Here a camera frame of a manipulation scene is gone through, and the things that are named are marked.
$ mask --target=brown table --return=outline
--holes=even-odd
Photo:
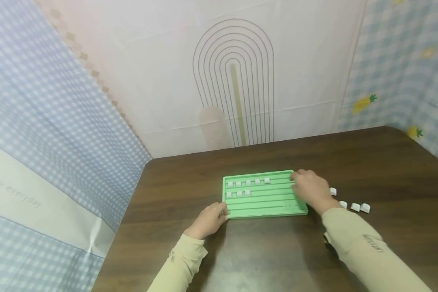
[[[94,292],[148,289],[183,230],[221,200],[222,177],[313,169],[438,292],[438,159],[403,132],[378,127],[154,159],[146,166]],[[308,216],[228,221],[205,246],[188,291],[360,291]]]

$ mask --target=pineapple print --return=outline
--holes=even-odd
[[[416,126],[410,126],[409,129],[407,129],[407,136],[416,140],[420,137],[423,137],[422,131],[422,129],[419,129]]]
[[[393,6],[397,6],[403,2],[404,2],[404,0],[392,0]]]
[[[359,99],[355,104],[352,106],[352,114],[358,114],[361,111],[363,111],[369,104],[376,101],[376,95],[372,94],[370,96],[366,96],[362,99]]]
[[[436,49],[434,47],[426,48],[421,53],[422,59],[431,59],[436,55]]]

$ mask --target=blue gingham fabric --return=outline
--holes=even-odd
[[[0,148],[113,230],[151,159],[30,0],[0,0]]]
[[[438,0],[368,1],[339,130],[381,125],[438,157]]]
[[[151,159],[30,0],[0,0],[0,148],[113,230]],[[88,291],[102,261],[0,217],[0,292]]]
[[[87,291],[102,262],[0,217],[0,292]]]

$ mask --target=green plastic board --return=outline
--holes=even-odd
[[[307,215],[307,205],[297,199],[290,188],[291,172],[225,176],[222,202],[227,203],[229,219]]]

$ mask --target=beige long sleeve shirt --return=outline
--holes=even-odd
[[[342,208],[322,216],[325,236],[349,270],[371,292],[431,292],[364,219]],[[182,235],[148,292],[185,292],[207,255],[204,240]]]

